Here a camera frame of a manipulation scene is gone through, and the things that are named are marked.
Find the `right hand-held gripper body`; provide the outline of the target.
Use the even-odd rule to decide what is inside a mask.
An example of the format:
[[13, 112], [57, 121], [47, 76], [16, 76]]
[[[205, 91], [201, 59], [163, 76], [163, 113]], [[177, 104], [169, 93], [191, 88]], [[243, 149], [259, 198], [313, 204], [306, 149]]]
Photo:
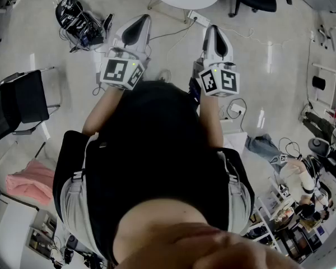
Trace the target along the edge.
[[240, 74], [233, 71], [232, 62], [212, 63], [204, 66], [203, 60], [193, 63], [193, 78], [196, 78], [206, 96], [225, 98], [240, 91]]

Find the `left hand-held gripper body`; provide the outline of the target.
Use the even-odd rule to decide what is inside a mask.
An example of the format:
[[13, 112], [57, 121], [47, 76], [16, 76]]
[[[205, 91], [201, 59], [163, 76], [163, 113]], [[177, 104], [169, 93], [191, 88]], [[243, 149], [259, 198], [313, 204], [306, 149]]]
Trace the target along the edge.
[[111, 47], [102, 60], [100, 82], [121, 90], [133, 90], [143, 77], [150, 57], [121, 47]]

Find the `person's right forearm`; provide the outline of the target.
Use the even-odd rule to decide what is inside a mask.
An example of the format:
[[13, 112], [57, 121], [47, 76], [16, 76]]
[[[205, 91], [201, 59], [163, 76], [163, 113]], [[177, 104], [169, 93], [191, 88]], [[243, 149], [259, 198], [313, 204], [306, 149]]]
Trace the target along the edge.
[[200, 95], [199, 120], [206, 132], [210, 147], [223, 147], [223, 132], [220, 123], [218, 98]]

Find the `person's grey shoulder harness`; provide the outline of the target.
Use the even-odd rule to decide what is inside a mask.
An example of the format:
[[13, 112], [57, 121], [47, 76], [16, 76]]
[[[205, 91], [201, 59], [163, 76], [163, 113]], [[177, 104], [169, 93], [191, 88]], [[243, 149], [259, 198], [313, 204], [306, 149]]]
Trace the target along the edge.
[[106, 173], [95, 160], [107, 147], [80, 140], [73, 150], [64, 140], [54, 176], [58, 215], [88, 249], [117, 264], [113, 244], [123, 216], [153, 200], [174, 200], [197, 209], [207, 223], [242, 233], [253, 211], [255, 193], [240, 155], [227, 148], [211, 150], [204, 163], [188, 162], [182, 173], [149, 173], [147, 168]]

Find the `person's left forearm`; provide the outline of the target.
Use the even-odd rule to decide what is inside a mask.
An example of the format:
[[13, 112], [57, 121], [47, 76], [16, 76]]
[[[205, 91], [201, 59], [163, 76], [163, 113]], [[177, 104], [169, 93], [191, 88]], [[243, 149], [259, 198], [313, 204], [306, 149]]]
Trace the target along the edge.
[[92, 136], [96, 132], [100, 132], [108, 119], [115, 112], [124, 90], [116, 87], [108, 87], [95, 107], [88, 115], [82, 129], [82, 133], [86, 136]]

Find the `white power adapter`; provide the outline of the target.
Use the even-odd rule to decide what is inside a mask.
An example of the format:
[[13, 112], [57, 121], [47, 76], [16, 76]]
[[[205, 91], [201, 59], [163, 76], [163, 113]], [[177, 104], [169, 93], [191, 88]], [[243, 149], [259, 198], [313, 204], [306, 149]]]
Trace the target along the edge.
[[230, 110], [239, 114], [239, 115], [244, 115], [245, 111], [246, 111], [246, 108], [243, 107], [243, 106], [240, 106], [236, 103], [233, 103], [231, 106], [230, 106]]

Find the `white power strip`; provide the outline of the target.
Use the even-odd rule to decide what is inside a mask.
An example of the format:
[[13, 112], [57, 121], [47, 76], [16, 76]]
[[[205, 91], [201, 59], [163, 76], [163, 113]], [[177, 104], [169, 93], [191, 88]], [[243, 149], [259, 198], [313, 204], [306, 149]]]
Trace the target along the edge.
[[202, 25], [203, 27], [208, 27], [211, 22], [208, 18], [202, 16], [201, 14], [193, 11], [193, 10], [190, 10], [189, 13], [188, 13], [188, 18], [195, 21], [196, 23]]

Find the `black helmet with printed tags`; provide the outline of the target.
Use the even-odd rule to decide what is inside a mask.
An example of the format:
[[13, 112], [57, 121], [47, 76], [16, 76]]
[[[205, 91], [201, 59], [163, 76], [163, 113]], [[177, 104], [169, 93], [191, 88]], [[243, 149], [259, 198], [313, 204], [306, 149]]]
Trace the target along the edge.
[[55, 16], [59, 26], [63, 30], [73, 27], [73, 31], [76, 31], [76, 29], [80, 29], [87, 22], [82, 4], [78, 0], [60, 1], [55, 8]]

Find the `white flat box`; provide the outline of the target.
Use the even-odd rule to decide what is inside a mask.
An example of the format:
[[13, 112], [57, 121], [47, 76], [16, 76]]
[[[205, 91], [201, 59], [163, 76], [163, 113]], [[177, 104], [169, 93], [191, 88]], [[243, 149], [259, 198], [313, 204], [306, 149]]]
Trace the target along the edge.
[[241, 156], [248, 134], [241, 129], [236, 129], [233, 126], [232, 120], [223, 119], [220, 120], [223, 131], [223, 146], [227, 149], [233, 149]]

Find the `black folding chair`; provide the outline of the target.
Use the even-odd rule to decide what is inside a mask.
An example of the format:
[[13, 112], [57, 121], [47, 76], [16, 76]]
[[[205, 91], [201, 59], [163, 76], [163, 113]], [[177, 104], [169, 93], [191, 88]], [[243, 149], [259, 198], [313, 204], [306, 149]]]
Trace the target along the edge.
[[31, 135], [60, 108], [46, 103], [41, 73], [52, 69], [17, 72], [0, 82], [0, 140]]

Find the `person's black clothing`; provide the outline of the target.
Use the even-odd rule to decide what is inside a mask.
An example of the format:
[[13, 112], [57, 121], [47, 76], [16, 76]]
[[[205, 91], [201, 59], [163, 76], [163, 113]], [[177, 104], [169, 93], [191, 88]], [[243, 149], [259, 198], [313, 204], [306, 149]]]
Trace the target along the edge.
[[131, 170], [134, 162], [149, 173], [182, 173], [189, 161], [204, 163], [208, 153], [217, 149], [208, 144], [199, 109], [173, 84], [143, 81], [132, 91], [124, 90], [100, 132], [86, 136], [82, 131], [67, 131], [63, 141], [69, 141], [70, 150], [80, 140], [103, 143], [107, 151], [95, 161], [106, 173]]

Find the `black cylindrical bin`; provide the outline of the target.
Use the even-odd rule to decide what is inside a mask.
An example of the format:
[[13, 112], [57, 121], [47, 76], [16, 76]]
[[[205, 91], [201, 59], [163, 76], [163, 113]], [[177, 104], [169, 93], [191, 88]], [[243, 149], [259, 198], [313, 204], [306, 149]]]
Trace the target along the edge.
[[312, 86], [316, 89], [324, 91], [325, 87], [326, 87], [326, 81], [323, 78], [320, 78], [318, 76], [314, 76], [312, 78]]

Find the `pink cloth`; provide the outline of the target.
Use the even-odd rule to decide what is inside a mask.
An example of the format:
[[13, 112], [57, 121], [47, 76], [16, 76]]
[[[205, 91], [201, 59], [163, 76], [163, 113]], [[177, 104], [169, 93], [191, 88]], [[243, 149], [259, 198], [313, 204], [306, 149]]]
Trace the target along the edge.
[[6, 191], [13, 196], [32, 198], [43, 206], [53, 199], [54, 171], [37, 159], [32, 159], [25, 169], [6, 176]]

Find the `white cabinet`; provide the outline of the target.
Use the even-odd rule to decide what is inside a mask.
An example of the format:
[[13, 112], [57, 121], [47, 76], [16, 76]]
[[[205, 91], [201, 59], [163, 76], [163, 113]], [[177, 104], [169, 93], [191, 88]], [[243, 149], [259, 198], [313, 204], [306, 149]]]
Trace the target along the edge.
[[0, 195], [0, 267], [20, 269], [22, 251], [38, 208]]

